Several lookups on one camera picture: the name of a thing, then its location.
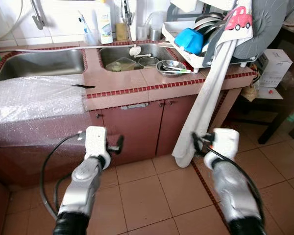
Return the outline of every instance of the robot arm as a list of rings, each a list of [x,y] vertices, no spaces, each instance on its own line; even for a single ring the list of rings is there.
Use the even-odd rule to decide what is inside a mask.
[[[117,146],[108,146],[108,151],[118,154],[122,144],[121,136]],[[72,173],[72,181],[59,209],[54,235],[86,235],[95,194],[100,186],[101,173],[111,162],[106,146],[104,127],[90,126],[86,129],[84,161]]]
[[[201,151],[198,141],[208,142],[212,146],[208,147],[210,152],[205,155],[204,162],[213,171],[215,189],[231,234],[265,235],[258,191],[247,174],[233,162],[239,133],[232,129],[216,128],[212,135],[206,135],[204,139],[196,134],[193,134],[193,138],[198,152]]]

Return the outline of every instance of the sink basin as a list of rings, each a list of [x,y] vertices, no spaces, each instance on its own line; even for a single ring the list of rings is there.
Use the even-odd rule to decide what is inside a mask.
[[[166,50],[164,47],[159,47],[156,44],[140,44],[138,45],[142,48],[141,55],[143,54],[151,54],[152,57],[156,57],[159,61],[160,60],[174,60],[171,54]],[[135,70],[140,70],[142,67],[138,64],[138,60],[141,57],[134,58],[134,56],[129,55],[129,50],[131,47],[115,47],[115,48],[102,48],[100,49],[100,56],[103,63],[104,68],[120,59],[121,57],[126,57],[128,59],[136,61]]]
[[[0,71],[0,81],[24,76],[55,76],[83,73],[81,50],[33,52],[10,57]]]

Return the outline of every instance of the blue container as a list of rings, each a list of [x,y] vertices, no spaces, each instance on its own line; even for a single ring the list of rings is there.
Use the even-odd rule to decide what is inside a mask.
[[[179,47],[183,47],[186,52],[200,54],[204,37],[197,31],[186,28],[175,38],[174,43]]]

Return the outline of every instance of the cardboard box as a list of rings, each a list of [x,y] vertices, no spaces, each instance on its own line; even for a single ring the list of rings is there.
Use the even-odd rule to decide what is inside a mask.
[[[266,49],[256,61],[261,73],[260,86],[277,87],[292,63],[283,50]]]

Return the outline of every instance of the white bottle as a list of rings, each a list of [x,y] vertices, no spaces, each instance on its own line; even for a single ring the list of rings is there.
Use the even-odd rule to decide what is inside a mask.
[[[100,3],[97,5],[96,16],[101,43],[112,43],[113,37],[111,28],[110,6],[105,3],[105,0],[100,0]]]

